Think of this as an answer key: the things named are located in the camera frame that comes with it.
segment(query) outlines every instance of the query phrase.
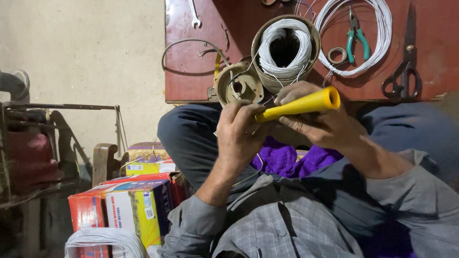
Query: white winding wire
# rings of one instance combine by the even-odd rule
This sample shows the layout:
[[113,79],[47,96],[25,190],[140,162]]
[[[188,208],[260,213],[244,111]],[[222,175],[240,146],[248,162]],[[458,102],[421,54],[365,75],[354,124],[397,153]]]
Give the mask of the white winding wire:
[[139,237],[125,229],[117,228],[84,228],[73,233],[65,243],[65,253],[69,258],[78,258],[76,247],[94,247],[112,245],[119,247],[128,258],[143,258],[145,247]]
[[[277,67],[271,56],[271,52],[269,51],[269,46],[275,39],[284,39],[286,37],[286,31],[284,30],[285,28],[290,28],[293,30],[295,37],[300,42],[300,48],[298,50],[297,56],[287,67]],[[263,69],[263,72],[273,76],[276,79],[296,78],[301,70],[307,66],[311,56],[312,43],[309,29],[299,20],[279,20],[271,24],[263,32],[258,51],[260,55],[260,65]]]
[[[330,20],[330,18],[333,16],[333,14],[342,6],[343,4],[349,2],[350,0],[329,0],[325,6],[322,8],[320,11],[319,15],[317,16],[317,20],[315,21],[315,26],[319,30],[319,33],[322,35],[323,29],[325,28],[325,25],[327,22]],[[391,44],[391,37],[392,37],[392,15],[391,11],[389,10],[389,7],[387,6],[386,2],[384,0],[365,0],[368,2],[370,5],[373,6],[375,9],[375,14],[376,14],[376,21],[378,23],[378,41],[376,42],[376,48],[374,53],[371,55],[371,57],[364,62],[361,66],[357,67],[354,70],[351,71],[341,71],[336,69],[332,64],[330,64],[327,60],[327,57],[325,56],[324,52],[320,50],[319,53],[319,60],[324,64],[328,69],[330,69],[332,72],[341,75],[341,76],[350,76],[356,73],[362,73],[368,68],[372,67],[374,64],[379,62],[381,58],[386,54],[387,49],[389,48]],[[335,5],[339,3],[331,12],[328,16],[327,13],[329,10]]]

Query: purple cloth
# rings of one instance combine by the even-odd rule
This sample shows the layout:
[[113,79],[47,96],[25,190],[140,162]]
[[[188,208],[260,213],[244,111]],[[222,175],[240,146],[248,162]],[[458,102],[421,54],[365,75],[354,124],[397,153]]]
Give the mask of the purple cloth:
[[343,158],[331,149],[323,149],[313,145],[308,153],[297,162],[297,152],[291,145],[280,143],[272,136],[266,137],[263,147],[258,153],[263,160],[256,156],[252,163],[254,168],[266,173],[278,174],[287,178],[301,178],[310,175],[319,168],[323,168]]

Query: scissors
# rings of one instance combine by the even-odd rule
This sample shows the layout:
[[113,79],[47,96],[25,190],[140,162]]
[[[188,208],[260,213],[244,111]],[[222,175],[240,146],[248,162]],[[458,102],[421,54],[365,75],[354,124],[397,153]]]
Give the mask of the scissors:
[[[413,100],[421,92],[422,81],[416,70],[416,14],[410,4],[405,32],[405,45],[403,46],[403,60],[395,68],[394,72],[382,83],[381,89],[384,96],[392,100]],[[409,77],[414,76],[413,94],[409,92]],[[397,78],[401,76],[400,85]],[[392,91],[386,91],[387,86],[392,83]]]

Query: yellow plastic tube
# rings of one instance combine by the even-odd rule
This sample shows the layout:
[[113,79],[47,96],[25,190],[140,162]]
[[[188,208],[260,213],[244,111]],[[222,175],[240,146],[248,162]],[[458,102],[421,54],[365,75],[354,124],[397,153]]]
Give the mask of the yellow plastic tube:
[[255,116],[259,123],[271,121],[284,115],[297,115],[326,109],[340,108],[340,95],[335,87],[330,86],[279,107],[268,108]]

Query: beige wall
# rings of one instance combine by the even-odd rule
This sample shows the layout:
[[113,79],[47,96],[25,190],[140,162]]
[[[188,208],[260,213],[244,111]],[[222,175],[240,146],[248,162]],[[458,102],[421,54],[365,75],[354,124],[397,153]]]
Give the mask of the beige wall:
[[[163,0],[0,0],[0,69],[31,103],[120,105],[128,143],[153,141],[164,103]],[[63,110],[86,155],[116,143],[114,111]]]

